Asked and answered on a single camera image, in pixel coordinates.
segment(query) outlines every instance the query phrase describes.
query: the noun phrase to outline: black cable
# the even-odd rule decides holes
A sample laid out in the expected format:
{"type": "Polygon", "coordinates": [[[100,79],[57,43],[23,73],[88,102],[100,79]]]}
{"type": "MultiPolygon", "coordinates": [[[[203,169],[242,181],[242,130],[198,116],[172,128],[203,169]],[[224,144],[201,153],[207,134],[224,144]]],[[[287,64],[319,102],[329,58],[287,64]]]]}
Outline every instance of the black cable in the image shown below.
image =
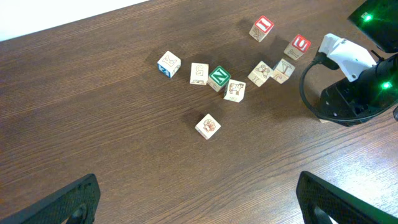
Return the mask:
{"type": "Polygon", "coordinates": [[[334,118],[334,117],[332,117],[332,116],[328,116],[328,115],[325,115],[325,114],[319,112],[316,108],[314,108],[314,107],[310,104],[310,102],[308,102],[307,97],[305,96],[305,92],[304,92],[304,80],[305,80],[305,76],[307,75],[308,71],[309,71],[314,65],[317,65],[317,64],[319,64],[319,63],[322,63],[322,62],[324,61],[324,59],[326,59],[326,54],[324,54],[324,53],[320,53],[320,54],[317,54],[317,55],[315,56],[315,58],[313,59],[313,61],[304,69],[303,74],[302,74],[302,76],[301,76],[301,78],[300,78],[299,86],[298,86],[298,88],[299,88],[299,90],[300,90],[301,99],[303,100],[305,106],[306,106],[313,114],[315,114],[315,116],[316,116],[317,118],[324,119],[324,120],[328,120],[328,121],[333,121],[333,122],[336,122],[336,123],[341,123],[341,122],[354,122],[354,121],[361,121],[361,120],[364,120],[364,119],[371,119],[371,118],[374,118],[374,117],[379,116],[380,114],[386,112],[386,111],[390,108],[390,106],[388,106],[388,107],[384,108],[383,110],[380,110],[379,112],[374,113],[374,114],[372,114],[372,115],[358,116],[358,117],[356,117],[356,118],[334,118]]]}

